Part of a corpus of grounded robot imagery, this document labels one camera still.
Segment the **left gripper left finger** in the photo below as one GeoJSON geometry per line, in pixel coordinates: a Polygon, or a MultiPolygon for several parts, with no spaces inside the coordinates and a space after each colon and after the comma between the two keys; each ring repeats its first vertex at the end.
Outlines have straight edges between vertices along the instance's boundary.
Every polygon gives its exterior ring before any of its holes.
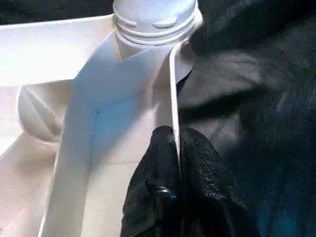
{"type": "Polygon", "coordinates": [[[136,167],[122,208],[122,237],[178,237],[181,181],[173,129],[160,126],[136,167]]]}

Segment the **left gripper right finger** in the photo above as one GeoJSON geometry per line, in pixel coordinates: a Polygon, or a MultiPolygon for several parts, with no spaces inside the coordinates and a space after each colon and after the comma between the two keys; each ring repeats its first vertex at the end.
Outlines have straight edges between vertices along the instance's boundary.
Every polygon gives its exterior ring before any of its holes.
{"type": "Polygon", "coordinates": [[[181,131],[185,237],[255,237],[257,228],[240,201],[231,172],[200,132],[181,131]]]}

